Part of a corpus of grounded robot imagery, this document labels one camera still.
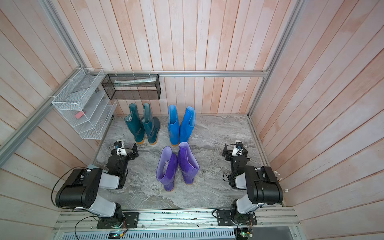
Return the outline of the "teal rain boot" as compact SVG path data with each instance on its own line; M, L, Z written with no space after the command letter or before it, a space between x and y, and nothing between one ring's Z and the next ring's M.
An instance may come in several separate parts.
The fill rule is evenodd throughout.
M142 123L148 137L148 142L151 145L155 145L161 127L160 120L153 116L150 104L144 103L143 108Z
M145 129L141 122L137 105L129 104L130 113L124 118L124 121L133 134L137 144L142 144L145 140Z

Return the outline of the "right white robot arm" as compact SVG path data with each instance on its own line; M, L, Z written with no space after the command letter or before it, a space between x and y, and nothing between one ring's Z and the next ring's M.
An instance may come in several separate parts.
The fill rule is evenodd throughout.
M248 164L248 151L242 142L233 144L229 149L225 144L222 156L231 162L231 174L226 182L234 190L245 190L247 193L234 200L229 210L217 210L220 226L256 225L255 211L264 205L275 205L283 202L283 190L271 167L254 167Z

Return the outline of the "purple rain boot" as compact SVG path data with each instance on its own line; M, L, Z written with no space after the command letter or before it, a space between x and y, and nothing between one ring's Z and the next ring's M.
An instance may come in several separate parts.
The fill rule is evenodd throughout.
M166 146L161 152L156 178L168 192L174 189L175 175L178 168L177 155L173 153L171 147Z
M181 168L185 183L187 185L191 185L194 182L194 178L200 169L200 165L193 155L188 142L180 143L179 148L180 149L177 155L178 163Z

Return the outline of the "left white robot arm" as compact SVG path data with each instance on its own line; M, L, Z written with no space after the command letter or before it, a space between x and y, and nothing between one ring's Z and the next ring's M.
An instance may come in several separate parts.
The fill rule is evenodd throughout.
M128 176L128 162L139 156L137 144L126 148L122 141L114 143L105 172L101 168L75 167L60 187L54 206L67 210L85 210L99 218L99 228L127 227L126 217L119 203L111 202L98 194L100 189L120 190Z

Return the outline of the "blue rain boot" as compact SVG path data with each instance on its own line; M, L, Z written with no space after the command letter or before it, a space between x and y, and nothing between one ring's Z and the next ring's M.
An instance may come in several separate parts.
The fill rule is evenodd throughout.
M194 130L196 112L193 107L187 107L183 121L180 126L180 143L188 142Z
M180 142L180 124L177 107L175 105L169 105L168 131L171 144L177 146Z

